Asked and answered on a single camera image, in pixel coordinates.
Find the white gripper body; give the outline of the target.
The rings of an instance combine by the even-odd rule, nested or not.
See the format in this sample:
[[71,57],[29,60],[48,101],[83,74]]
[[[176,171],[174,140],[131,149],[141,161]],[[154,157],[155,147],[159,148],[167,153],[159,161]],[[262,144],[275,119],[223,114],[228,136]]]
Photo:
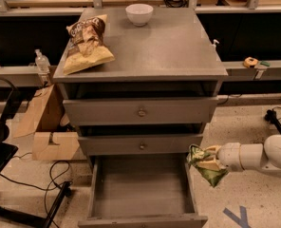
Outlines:
[[229,142],[219,148],[217,157],[227,170],[232,172],[241,172],[243,170],[240,161],[240,147],[239,142]]

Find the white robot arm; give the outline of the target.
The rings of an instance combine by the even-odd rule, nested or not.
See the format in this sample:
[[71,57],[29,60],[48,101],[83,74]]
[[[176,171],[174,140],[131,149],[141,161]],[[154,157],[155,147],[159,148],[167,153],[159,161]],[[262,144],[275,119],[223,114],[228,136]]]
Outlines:
[[281,177],[281,135],[271,135],[263,143],[213,145],[206,151],[208,156],[197,163],[201,168],[230,172],[253,170]]

